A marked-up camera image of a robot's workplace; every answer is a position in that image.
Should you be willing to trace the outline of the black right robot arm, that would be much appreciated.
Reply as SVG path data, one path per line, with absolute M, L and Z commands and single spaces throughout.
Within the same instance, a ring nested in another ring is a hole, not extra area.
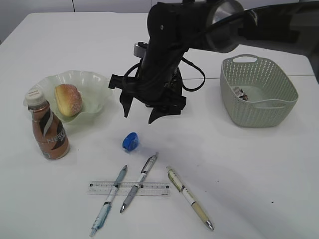
M 133 99 L 152 108 L 149 122 L 179 115 L 186 104 L 179 63 L 188 49 L 219 53 L 238 45 L 304 55 L 319 73 L 319 3 L 296 2 L 244 9 L 235 0 L 159 2 L 147 18 L 149 42 L 138 42 L 134 76 L 113 75 L 128 115 Z

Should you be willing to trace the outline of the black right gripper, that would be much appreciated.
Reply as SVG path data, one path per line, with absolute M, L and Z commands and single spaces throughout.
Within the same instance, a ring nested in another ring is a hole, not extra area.
M 111 76 L 109 88 L 122 90 L 120 103 L 125 118 L 128 117 L 133 99 L 152 108 L 148 124 L 161 117 L 181 114 L 186 105 L 186 97 L 164 86 L 181 60 L 182 57 L 173 61 L 170 57 L 144 57 L 123 76 Z

